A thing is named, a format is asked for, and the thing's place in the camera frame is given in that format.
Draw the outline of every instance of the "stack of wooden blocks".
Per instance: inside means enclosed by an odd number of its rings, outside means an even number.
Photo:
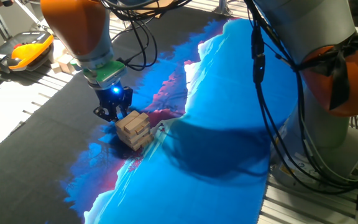
[[[150,132],[149,116],[133,111],[124,119],[116,122],[119,139],[133,150],[145,147],[154,137]]]
[[[55,63],[51,64],[52,70],[56,73],[59,72],[65,72],[67,74],[71,74],[75,71],[74,66],[71,65],[71,60],[73,60],[73,57],[71,55],[65,54],[60,56],[59,58],[56,58]]]

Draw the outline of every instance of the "black mat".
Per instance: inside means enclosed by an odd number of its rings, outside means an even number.
[[[149,27],[159,52],[169,54],[173,45],[188,41],[190,32],[203,32],[203,27],[212,20],[226,18],[186,8],[166,13]],[[139,46],[134,35],[126,33],[114,43],[114,50],[117,57],[127,58]],[[152,58],[152,47],[148,53]],[[197,55],[189,55],[189,60],[197,60]],[[136,87],[136,80],[142,75],[129,72],[122,82]],[[78,74],[0,144],[0,223],[81,222],[70,209],[73,204],[64,202],[68,195],[60,181],[72,175],[71,165],[79,153],[88,150],[86,140],[97,137],[90,136],[90,131],[107,124],[92,113],[97,105],[93,90]]]

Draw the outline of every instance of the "blue projected light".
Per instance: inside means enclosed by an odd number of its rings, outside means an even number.
[[[119,89],[118,89],[117,87],[114,87],[114,88],[112,89],[112,91],[113,91],[114,93],[119,93]]]

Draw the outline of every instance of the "robotic arm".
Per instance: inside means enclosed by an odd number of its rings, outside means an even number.
[[[174,1],[176,6],[148,8],[152,12],[143,15],[153,17],[190,1],[177,0]],[[118,18],[126,19],[123,13],[126,10],[122,9],[140,9],[148,2],[137,2],[133,6],[135,3],[127,1],[124,4],[132,7],[120,5],[120,10],[119,5],[106,5],[106,2],[109,1],[41,0],[41,8],[50,28],[78,61],[89,86],[95,90],[99,106],[94,113],[107,121],[117,121],[116,107],[126,115],[132,101],[132,90],[129,87],[123,88],[119,82],[126,72],[126,65],[112,61],[109,11],[106,8]],[[255,27],[252,34],[254,71],[255,67],[264,68],[264,42],[260,35],[260,28],[263,28],[273,42],[281,46],[280,50],[288,56],[294,71],[302,74],[307,86],[305,97],[300,91],[299,102],[302,110],[295,110],[282,127],[288,129],[287,137],[282,140],[280,135],[277,135],[277,142],[280,143],[279,146],[275,145],[277,152],[279,154],[285,151],[287,158],[272,156],[275,167],[281,167],[272,170],[272,174],[282,184],[297,190],[304,190],[302,187],[305,185],[310,189],[320,189],[321,184],[315,181],[295,186],[294,179],[305,175],[305,172],[294,169],[291,175],[288,175],[288,169],[292,170],[292,167],[286,162],[290,161],[296,165],[292,157],[298,156],[299,161],[310,163],[318,173],[308,174],[307,178],[324,178],[323,173],[329,170],[328,176],[335,176],[332,178],[333,182],[340,185],[343,183],[343,177],[349,177],[358,165],[358,132],[348,130],[349,117],[358,115],[358,28],[352,21],[349,4],[347,1],[332,0],[245,2],[257,20],[254,24],[263,25]],[[254,2],[269,24],[261,18]],[[257,77],[257,82],[260,84],[262,79]],[[298,81],[302,86],[300,75]],[[307,137],[304,137],[302,127],[307,127]],[[310,146],[309,151],[313,152],[313,155],[318,154],[317,159],[310,159],[306,150],[305,143],[308,144],[312,140],[313,147]],[[284,143],[290,146],[289,151],[285,149]]]

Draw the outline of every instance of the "white cable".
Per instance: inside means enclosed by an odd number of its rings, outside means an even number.
[[[310,137],[309,132],[308,132],[308,129],[306,128],[305,121],[303,120],[302,117],[301,117],[301,120],[302,120],[302,123],[303,123],[303,127],[304,127],[304,129],[305,129],[305,131],[306,131],[306,135],[307,135],[307,137],[309,138],[310,143],[311,143],[311,145],[312,145],[314,151],[316,151],[316,155],[319,157],[319,159],[321,160],[321,162],[323,163],[323,165],[327,168],[327,170],[330,171],[330,172],[331,172],[332,174],[334,174],[335,176],[337,176],[337,177],[339,177],[339,178],[341,178],[341,179],[343,179],[343,180],[350,181],[350,182],[358,182],[358,179],[357,179],[357,180],[352,180],[352,179],[345,178],[345,177],[343,177],[343,176],[341,176],[341,175],[335,173],[335,171],[331,170],[331,169],[327,166],[327,164],[324,162],[323,158],[320,156],[320,153],[318,152],[318,150],[317,150],[317,148],[316,148],[316,146],[315,146],[315,144],[314,144],[312,138]]]

